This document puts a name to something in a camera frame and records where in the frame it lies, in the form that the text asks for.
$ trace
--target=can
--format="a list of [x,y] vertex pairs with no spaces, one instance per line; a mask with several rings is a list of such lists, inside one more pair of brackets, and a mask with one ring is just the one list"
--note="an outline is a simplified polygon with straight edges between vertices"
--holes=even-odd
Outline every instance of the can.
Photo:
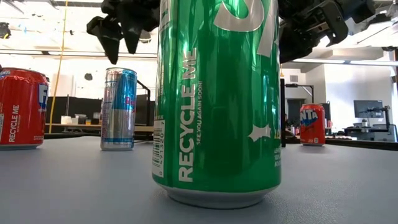
[[304,104],[300,109],[300,142],[322,146],[325,143],[325,109],[321,104]]
[[106,69],[101,125],[103,151],[133,149],[136,95],[135,71],[125,68]]
[[160,10],[153,179],[199,207],[260,202],[280,184],[276,1],[171,0]]
[[21,68],[0,71],[0,150],[43,144],[48,95],[44,74]]

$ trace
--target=table surface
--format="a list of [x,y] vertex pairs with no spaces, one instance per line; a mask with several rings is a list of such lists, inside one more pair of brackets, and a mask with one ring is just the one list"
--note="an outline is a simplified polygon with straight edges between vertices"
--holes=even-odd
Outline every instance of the table surface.
[[0,223],[398,223],[398,152],[288,145],[282,184],[263,202],[211,210],[175,202],[154,183],[151,143],[103,152],[99,141],[0,151]]

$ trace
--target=can bottom rim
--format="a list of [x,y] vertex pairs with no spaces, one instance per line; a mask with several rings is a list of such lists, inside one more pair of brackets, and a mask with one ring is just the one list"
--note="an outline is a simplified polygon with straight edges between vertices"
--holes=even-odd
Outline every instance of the can bottom rim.
[[29,150],[29,149],[37,149],[37,146],[41,144],[21,144],[21,145],[0,145],[0,151],[7,150]]
[[323,144],[317,144],[317,143],[302,143],[303,146],[318,146],[321,147],[323,146]]
[[132,148],[101,148],[102,151],[108,151],[108,152],[125,152],[125,151],[132,151]]
[[236,209],[246,208],[261,202],[265,194],[275,188],[248,193],[204,192],[199,190],[178,189],[159,184],[167,191],[167,195],[180,203],[202,208]]

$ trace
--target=computer monitor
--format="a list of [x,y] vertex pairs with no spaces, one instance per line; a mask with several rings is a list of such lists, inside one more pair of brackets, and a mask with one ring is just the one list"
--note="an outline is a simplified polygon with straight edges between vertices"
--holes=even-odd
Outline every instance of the computer monitor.
[[383,102],[381,100],[354,100],[356,118],[383,118]]

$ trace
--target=cable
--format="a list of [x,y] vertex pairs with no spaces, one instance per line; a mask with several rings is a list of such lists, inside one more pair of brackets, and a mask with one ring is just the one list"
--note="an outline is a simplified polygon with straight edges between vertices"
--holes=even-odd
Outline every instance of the cable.
[[51,134],[51,130],[52,130],[52,116],[53,116],[53,112],[54,112],[55,98],[57,97],[57,88],[58,88],[58,81],[59,81],[60,72],[61,72],[63,51],[65,50],[65,29],[66,29],[66,26],[67,26],[67,11],[68,11],[68,0],[65,1],[65,15],[63,16],[61,56],[60,56],[60,63],[59,63],[59,66],[58,66],[57,79],[55,81],[54,96],[52,98],[52,104],[51,104],[49,134]]

